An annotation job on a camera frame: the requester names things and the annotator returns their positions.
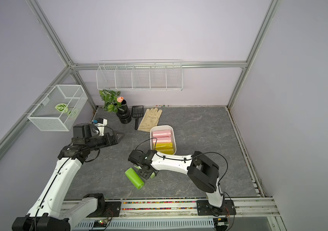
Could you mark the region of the yellow trash bag roll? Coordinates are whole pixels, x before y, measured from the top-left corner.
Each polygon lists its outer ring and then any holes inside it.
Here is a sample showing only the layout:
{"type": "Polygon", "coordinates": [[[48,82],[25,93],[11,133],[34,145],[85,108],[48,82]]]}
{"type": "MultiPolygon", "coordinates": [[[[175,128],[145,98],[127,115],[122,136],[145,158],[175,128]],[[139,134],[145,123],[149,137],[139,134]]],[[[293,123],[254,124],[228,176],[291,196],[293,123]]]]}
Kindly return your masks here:
{"type": "Polygon", "coordinates": [[[173,155],[175,153],[173,148],[170,149],[159,149],[157,150],[160,153],[166,154],[166,155],[173,155]]]}
{"type": "Polygon", "coordinates": [[[167,143],[158,143],[155,145],[155,150],[161,150],[161,149],[173,149],[173,143],[167,142],[167,143]]]}

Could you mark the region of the pink trash bag roll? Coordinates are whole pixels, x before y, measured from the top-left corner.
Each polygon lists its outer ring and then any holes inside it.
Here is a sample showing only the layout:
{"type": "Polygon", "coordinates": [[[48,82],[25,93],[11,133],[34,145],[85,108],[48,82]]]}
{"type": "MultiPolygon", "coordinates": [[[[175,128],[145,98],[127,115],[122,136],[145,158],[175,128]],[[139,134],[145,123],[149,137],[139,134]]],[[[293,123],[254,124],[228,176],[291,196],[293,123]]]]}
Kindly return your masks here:
{"type": "Polygon", "coordinates": [[[172,136],[171,130],[160,130],[160,131],[152,132],[153,138],[166,138],[166,137],[171,137],[171,136],[172,136]]]}
{"type": "Polygon", "coordinates": [[[172,138],[171,137],[159,137],[159,138],[153,138],[152,143],[153,144],[159,144],[159,143],[171,143],[172,138]]]}

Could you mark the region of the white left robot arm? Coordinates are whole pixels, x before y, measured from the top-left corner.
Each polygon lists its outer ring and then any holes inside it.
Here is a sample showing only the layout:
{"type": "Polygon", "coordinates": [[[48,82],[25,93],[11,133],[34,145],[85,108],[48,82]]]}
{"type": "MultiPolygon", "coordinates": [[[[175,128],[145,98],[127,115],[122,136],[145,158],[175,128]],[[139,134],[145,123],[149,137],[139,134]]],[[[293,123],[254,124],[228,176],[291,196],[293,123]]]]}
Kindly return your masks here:
{"type": "Polygon", "coordinates": [[[13,231],[70,231],[89,215],[113,216],[107,210],[102,193],[87,194],[68,211],[61,211],[76,173],[89,162],[89,154],[116,145],[124,137],[120,132],[106,133],[105,128],[107,119],[102,118],[73,127],[71,143],[60,151],[55,170],[43,192],[25,216],[15,219],[13,231]]]}

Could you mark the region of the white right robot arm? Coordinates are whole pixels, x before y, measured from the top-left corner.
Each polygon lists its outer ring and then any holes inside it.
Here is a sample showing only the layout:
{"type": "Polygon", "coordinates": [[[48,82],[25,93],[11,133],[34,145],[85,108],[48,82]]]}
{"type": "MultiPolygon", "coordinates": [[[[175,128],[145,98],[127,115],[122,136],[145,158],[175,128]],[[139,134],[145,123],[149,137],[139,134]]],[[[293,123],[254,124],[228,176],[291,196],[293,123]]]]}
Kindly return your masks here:
{"type": "Polygon", "coordinates": [[[177,156],[149,150],[133,150],[128,161],[139,167],[138,175],[149,179],[159,171],[171,171],[187,175],[194,185],[207,195],[206,200],[196,202],[199,216],[234,216],[235,205],[228,194],[220,188],[219,166],[206,156],[207,153],[194,152],[192,155],[177,156]]]}

